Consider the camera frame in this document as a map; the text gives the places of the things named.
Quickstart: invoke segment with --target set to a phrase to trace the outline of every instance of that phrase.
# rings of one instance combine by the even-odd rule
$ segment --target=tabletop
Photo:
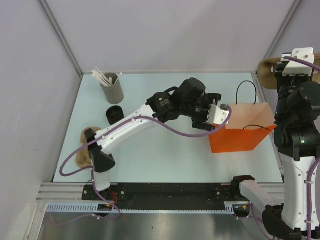
[[[221,103],[236,101],[242,81],[252,81],[250,73],[154,73],[120,76],[124,100],[119,104],[124,116],[139,109],[157,92],[179,87],[189,78],[197,78],[206,86],[206,93],[222,94]],[[251,84],[239,90],[239,102],[253,103],[255,91]],[[68,130],[62,146],[54,182],[86,183],[91,179],[86,169],[69,177],[59,174],[63,161],[81,146],[81,132],[86,127],[109,127],[107,102],[97,80],[83,76]],[[190,118],[181,116],[169,121],[170,127],[184,133],[200,133],[192,128]],[[112,153],[116,162],[110,171],[112,183],[228,183],[234,176],[252,175],[259,183],[282,183],[272,140],[268,136],[253,151],[212,153],[208,137],[187,138],[157,126],[134,135]],[[63,171],[79,169],[76,157]]]

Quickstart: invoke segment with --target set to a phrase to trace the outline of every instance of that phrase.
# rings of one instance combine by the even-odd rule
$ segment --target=gray cup
[[[112,78],[112,86],[104,86],[102,84],[101,87],[103,89],[106,100],[110,104],[119,104],[124,99],[124,92],[122,91],[122,87],[120,84],[120,79],[118,79],[118,75],[115,73],[106,73],[105,77],[107,79]]]

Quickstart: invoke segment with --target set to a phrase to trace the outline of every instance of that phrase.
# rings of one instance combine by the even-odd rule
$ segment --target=orange bag
[[[218,132],[209,135],[212,153],[230,153],[252,151],[268,136],[273,129],[275,117],[267,102],[257,103],[255,88],[254,103],[238,103],[238,86],[236,104],[231,104],[232,115],[229,123]]]

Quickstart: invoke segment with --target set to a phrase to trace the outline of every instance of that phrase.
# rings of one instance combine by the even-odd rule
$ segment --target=white table
[[[207,93],[222,94],[221,102],[225,104],[236,101],[242,81],[252,81],[249,73],[124,74],[120,78],[124,100],[119,105],[128,116],[154,93],[179,87],[190,77],[202,81]],[[253,86],[243,84],[239,101],[252,103],[254,97]],[[110,107],[98,81],[84,75],[54,182],[86,183],[91,179],[89,169],[70,177],[62,177],[59,169],[66,157],[81,146],[84,128],[109,126],[106,111]],[[167,124],[185,133],[201,132],[193,129],[191,119],[184,116]],[[208,137],[186,138],[158,126],[130,138],[112,155],[116,162],[110,174],[112,183],[228,183],[238,175],[252,175],[259,183],[283,182],[269,136],[254,151],[213,154]],[[75,159],[66,165],[65,173],[79,169]]]

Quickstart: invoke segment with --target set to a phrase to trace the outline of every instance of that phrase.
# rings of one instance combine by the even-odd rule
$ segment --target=black bag handle
[[[250,126],[253,126],[253,127],[260,127],[260,128],[262,128],[262,129],[270,130],[269,128],[266,128],[266,127],[264,127],[264,126],[260,126],[260,125],[255,125],[255,124],[251,124],[251,125],[245,126],[243,129],[246,129],[247,127],[250,127]]]
[[[239,85],[238,88],[236,89],[236,96],[235,96],[236,103],[235,103],[235,105],[238,104],[238,92],[239,92],[239,88],[240,88],[240,86],[241,86],[243,83],[245,83],[245,82],[251,83],[251,84],[254,86],[255,99],[254,99],[254,104],[253,104],[253,105],[255,105],[255,104],[257,103],[257,87],[256,87],[256,85],[255,85],[252,81],[248,81],[248,80],[243,81],[242,83],[240,83],[240,85]]]

